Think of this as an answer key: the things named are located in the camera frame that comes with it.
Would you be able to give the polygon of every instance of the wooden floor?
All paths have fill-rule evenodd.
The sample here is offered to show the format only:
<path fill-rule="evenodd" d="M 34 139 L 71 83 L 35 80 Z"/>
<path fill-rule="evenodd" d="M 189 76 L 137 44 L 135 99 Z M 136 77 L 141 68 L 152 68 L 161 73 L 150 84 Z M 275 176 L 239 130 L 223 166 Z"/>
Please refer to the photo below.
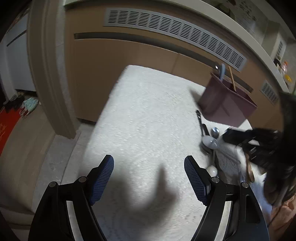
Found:
<path fill-rule="evenodd" d="M 38 105 L 27 118 L 19 119 L 0 156 L 1 189 L 28 210 L 31 210 L 36 181 L 54 136 L 42 106 Z M 9 207 L 9 203 L 0 205 Z"/>

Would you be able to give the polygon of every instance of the yellow object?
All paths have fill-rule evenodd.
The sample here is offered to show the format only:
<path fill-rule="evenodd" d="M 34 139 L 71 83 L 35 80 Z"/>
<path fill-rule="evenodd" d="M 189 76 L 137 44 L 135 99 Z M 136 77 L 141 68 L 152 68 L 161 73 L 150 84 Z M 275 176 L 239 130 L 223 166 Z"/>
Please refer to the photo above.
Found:
<path fill-rule="evenodd" d="M 292 82 L 290 76 L 288 76 L 287 74 L 285 75 L 286 80 L 288 80 L 289 82 Z"/>

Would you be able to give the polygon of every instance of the bottle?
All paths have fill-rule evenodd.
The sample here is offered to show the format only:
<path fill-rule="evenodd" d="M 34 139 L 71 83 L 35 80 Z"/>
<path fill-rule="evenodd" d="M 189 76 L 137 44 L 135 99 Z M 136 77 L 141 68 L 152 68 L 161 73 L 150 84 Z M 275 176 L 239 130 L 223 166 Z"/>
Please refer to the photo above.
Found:
<path fill-rule="evenodd" d="M 280 69 L 280 73 L 281 73 L 282 77 L 284 77 L 287 74 L 287 71 L 288 71 L 288 63 L 287 63 L 287 61 L 285 61 L 281 65 L 281 69 Z"/>

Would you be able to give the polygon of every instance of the textured blue pad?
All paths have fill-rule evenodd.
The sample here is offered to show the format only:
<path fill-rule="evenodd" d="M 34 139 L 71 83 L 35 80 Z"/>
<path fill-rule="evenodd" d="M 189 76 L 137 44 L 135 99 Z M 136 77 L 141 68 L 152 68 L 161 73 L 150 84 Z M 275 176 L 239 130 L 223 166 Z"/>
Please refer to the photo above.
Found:
<path fill-rule="evenodd" d="M 114 168 L 113 157 L 109 155 L 107 162 L 101 162 L 98 168 L 102 167 L 101 165 L 103 165 L 101 173 L 98 174 L 98 178 L 91 189 L 91 197 L 89 199 L 90 205 L 94 205 L 96 201 L 99 201 L 104 192 L 104 189 Z"/>
<path fill-rule="evenodd" d="M 197 199 L 206 205 L 207 202 L 207 192 L 204 183 L 202 182 L 200 176 L 197 174 L 197 171 L 191 164 L 188 157 L 184 160 L 184 169 L 188 176 L 188 179 L 191 183 L 191 186 L 195 192 Z"/>

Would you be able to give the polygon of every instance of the metal screw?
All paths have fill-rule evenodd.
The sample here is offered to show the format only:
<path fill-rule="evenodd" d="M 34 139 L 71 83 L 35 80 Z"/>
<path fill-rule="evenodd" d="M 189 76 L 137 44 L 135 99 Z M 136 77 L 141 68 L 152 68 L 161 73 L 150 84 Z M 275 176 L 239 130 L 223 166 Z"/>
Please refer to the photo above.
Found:
<path fill-rule="evenodd" d="M 80 178 L 78 179 L 78 181 L 81 182 L 81 183 L 83 183 L 83 182 L 86 181 L 86 177 L 80 177 Z"/>
<path fill-rule="evenodd" d="M 248 187 L 249 187 L 249 184 L 247 184 L 247 183 L 245 183 L 245 182 L 242 182 L 242 186 L 243 186 L 244 188 L 248 188 Z"/>
<path fill-rule="evenodd" d="M 50 186 L 51 188 L 53 188 L 56 184 L 57 184 L 56 182 L 50 182 L 50 183 L 49 183 L 49 186 Z"/>
<path fill-rule="evenodd" d="M 212 182 L 218 183 L 220 182 L 220 179 L 218 177 L 212 177 Z"/>

